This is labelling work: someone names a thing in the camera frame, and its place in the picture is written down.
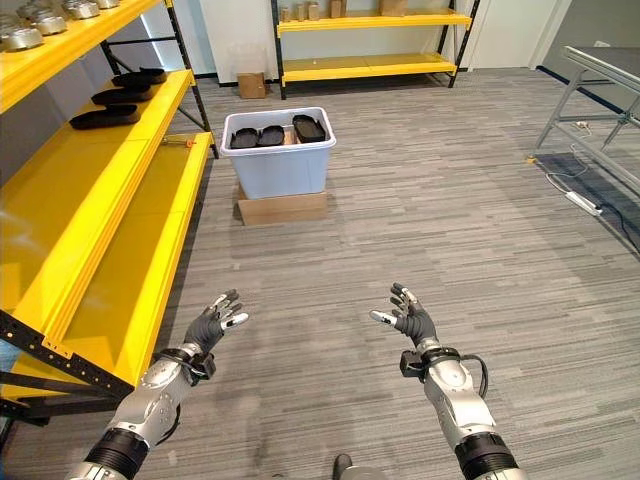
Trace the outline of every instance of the metal table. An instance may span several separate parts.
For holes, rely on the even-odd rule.
[[[567,85],[562,98],[560,98],[558,105],[551,114],[551,118],[549,118],[549,121],[538,137],[535,150],[540,149],[551,129],[555,127],[571,138],[573,142],[590,152],[595,157],[596,162],[608,167],[618,175],[620,179],[630,184],[630,186],[640,189],[640,179],[624,167],[618,165],[604,153],[606,146],[611,143],[622,127],[630,124],[640,128],[640,120],[638,116],[634,114],[634,110],[640,105],[640,48],[565,47],[564,56],[578,64],[580,68]],[[583,77],[587,72],[594,72],[603,78],[586,80]],[[563,116],[561,114],[571,93],[580,87],[593,85],[619,85],[633,92],[636,98],[629,108],[619,114],[571,116]],[[607,136],[600,149],[593,147],[571,129],[563,125],[563,123],[566,122],[589,120],[617,120],[617,124],[609,136]]]

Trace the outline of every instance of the small box on shelf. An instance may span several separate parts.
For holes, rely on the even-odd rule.
[[[329,5],[331,18],[340,18],[340,11],[342,9],[342,1],[341,0],[331,0]]]
[[[299,22],[302,22],[307,19],[307,9],[305,8],[304,3],[299,3],[296,5],[296,12],[298,13],[297,19]]]
[[[380,15],[404,17],[407,14],[407,0],[380,0]]]
[[[281,22],[291,21],[291,10],[289,10],[289,7],[282,7],[280,9],[280,21]]]
[[[309,2],[309,20],[320,20],[320,6],[318,2]]]

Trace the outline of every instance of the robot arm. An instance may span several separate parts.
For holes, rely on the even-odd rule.
[[[392,315],[372,311],[371,318],[407,335],[416,351],[405,351],[400,370],[418,377],[438,415],[440,428],[458,458],[466,480],[527,480],[496,431],[496,424],[473,379],[455,349],[444,347],[433,321],[407,288],[394,283],[391,302],[400,310]],[[486,378],[483,375],[486,391]]]
[[[180,403],[200,380],[215,372],[210,350],[226,330],[249,316],[230,290],[196,318],[179,348],[166,349],[143,375],[140,385],[118,406],[104,435],[67,480],[131,480],[147,454],[178,427]]]

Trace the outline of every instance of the black metal frame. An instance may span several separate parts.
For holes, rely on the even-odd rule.
[[[173,28],[173,35],[167,37],[155,37],[155,38],[141,38],[134,40],[120,40],[110,42],[108,40],[104,40],[100,43],[100,47],[102,48],[102,53],[109,62],[109,66],[111,67],[111,71],[114,75],[121,75],[122,71],[120,67],[123,67],[125,70],[129,72],[133,72],[133,69],[125,64],[122,60],[120,60],[116,55],[114,55],[111,47],[113,45],[132,45],[136,43],[153,43],[153,42],[168,42],[175,41],[178,44],[178,50],[180,50],[180,56],[182,57],[182,62],[184,63],[184,67],[187,70],[191,70],[191,60],[189,60],[189,54],[187,53],[187,47],[185,46],[184,39],[182,37],[182,31],[180,30],[180,24],[178,23],[178,17],[176,16],[175,9],[171,2],[167,2],[167,13],[169,15],[169,20],[171,22],[171,27]],[[178,111],[182,113],[185,117],[195,123],[198,127],[200,127],[205,132],[211,132],[211,125],[209,124],[209,117],[207,116],[207,112],[204,108],[204,102],[202,101],[202,96],[200,95],[200,89],[198,88],[197,83],[194,82],[191,85],[191,92],[196,101],[196,105],[198,107],[198,112],[200,113],[201,121],[197,120],[193,115],[184,110],[181,107],[178,107]],[[220,158],[218,154],[218,147],[214,142],[211,144],[211,149],[213,150],[214,158]]]
[[[449,0],[449,8],[455,9],[455,0]],[[474,0],[473,6],[471,7],[471,24],[469,28],[465,31],[464,37],[462,38],[462,43],[460,44],[460,49],[458,50],[456,56],[456,71],[453,74],[448,73],[449,76],[449,88],[453,88],[455,84],[456,77],[458,76],[458,72],[460,72],[460,64],[462,63],[462,57],[464,56],[464,52],[467,48],[467,43],[469,42],[469,36],[471,35],[471,29],[473,28],[473,24],[475,22],[476,13],[478,12],[478,7],[480,6],[480,0]],[[278,75],[280,76],[280,98],[282,100],[287,99],[286,86],[282,85],[282,77],[284,75],[284,65],[282,61],[282,42],[280,37],[278,36],[278,23],[280,22],[280,15],[278,14],[278,0],[271,0],[271,19],[273,21],[273,36],[276,42],[276,58],[278,61]],[[440,41],[438,42],[438,53],[442,53],[444,49],[444,44],[447,39],[447,33],[449,32],[449,25],[443,25],[442,33],[440,34]]]
[[[53,349],[45,347],[44,340],[42,333],[23,324],[4,310],[0,310],[0,341],[5,341],[35,359],[83,382],[65,382],[0,371],[0,384],[67,394],[58,397],[43,395],[19,398],[17,402],[0,398],[0,416],[8,419],[0,433],[0,450],[15,420],[44,426],[54,415],[113,410],[125,396],[133,391],[133,385],[80,355],[74,353],[67,358],[58,353],[56,347]]]

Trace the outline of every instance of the yellow shelving unit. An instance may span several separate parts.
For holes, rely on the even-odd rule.
[[[450,1],[449,8],[444,10],[409,10],[407,15],[399,17],[382,16],[376,11],[348,11],[347,15],[341,18],[327,18],[325,14],[319,20],[280,22],[278,0],[271,0],[281,97],[286,100],[287,84],[293,82],[438,72],[449,76],[449,88],[451,88],[458,74],[479,5],[480,0],[474,0],[469,15],[455,11],[452,8],[455,7],[455,2]],[[282,57],[284,33],[420,26],[442,27],[437,52],[296,60],[286,60]],[[464,26],[465,33],[458,51],[454,52],[455,59],[448,60],[442,55],[444,44],[449,27],[457,26]]]
[[[456,69],[455,64],[437,53],[285,60],[282,83],[286,85],[288,82],[305,80],[335,80],[410,73],[450,72],[453,74]]]
[[[43,46],[0,53],[2,111],[98,43],[118,74],[107,37],[158,3],[121,0]],[[0,191],[0,339],[23,351],[0,372],[0,415],[42,425],[113,409],[149,364],[209,148],[217,157],[173,2],[163,3],[173,37],[115,43],[173,39],[185,70],[151,86],[133,125],[63,125]],[[167,135],[189,89],[202,123],[183,113],[205,133]]]
[[[404,17],[383,17],[375,11],[348,12],[347,17],[320,18],[320,20],[292,20],[278,24],[278,36],[285,32],[314,32],[322,30],[346,30],[353,28],[381,28],[381,27],[418,27],[428,25],[464,25],[471,26],[471,17],[447,9],[445,11],[430,12],[413,10]]]
[[[190,70],[169,74],[134,125],[65,124],[2,189],[0,306],[62,355],[57,344],[192,81]]]
[[[98,17],[68,21],[66,32],[45,37],[40,47],[0,53],[0,113],[160,1],[121,0],[117,8],[101,10]]]
[[[191,148],[158,149],[61,340],[131,385],[151,356],[211,134],[196,134],[193,140]],[[26,354],[12,373],[80,382]],[[42,395],[59,394],[9,385],[2,389],[2,396],[14,401]]]

